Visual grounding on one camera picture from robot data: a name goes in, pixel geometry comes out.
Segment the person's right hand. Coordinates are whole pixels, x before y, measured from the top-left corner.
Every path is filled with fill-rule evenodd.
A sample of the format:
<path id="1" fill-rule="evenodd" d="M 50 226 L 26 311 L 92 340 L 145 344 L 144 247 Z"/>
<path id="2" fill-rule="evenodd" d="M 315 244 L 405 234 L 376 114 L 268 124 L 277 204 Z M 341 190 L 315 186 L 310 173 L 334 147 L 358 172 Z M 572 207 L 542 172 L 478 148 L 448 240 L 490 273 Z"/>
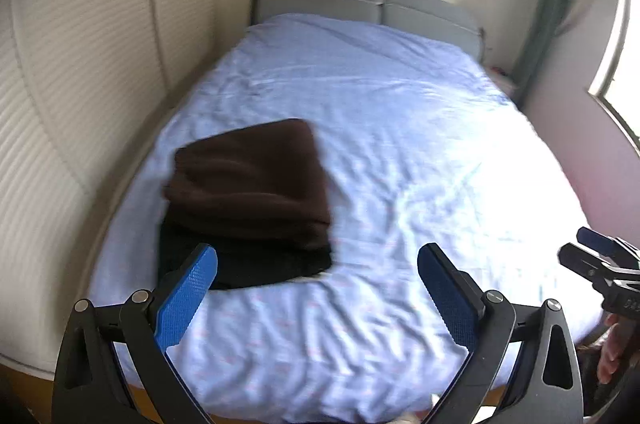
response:
<path id="1" fill-rule="evenodd" d="M 597 365 L 597 377 L 600 384 L 611 382 L 620 367 L 623 353 L 631 339 L 636 322 L 622 318 L 616 314 L 607 314 L 604 319 L 608 333 L 602 342 L 600 358 Z"/>

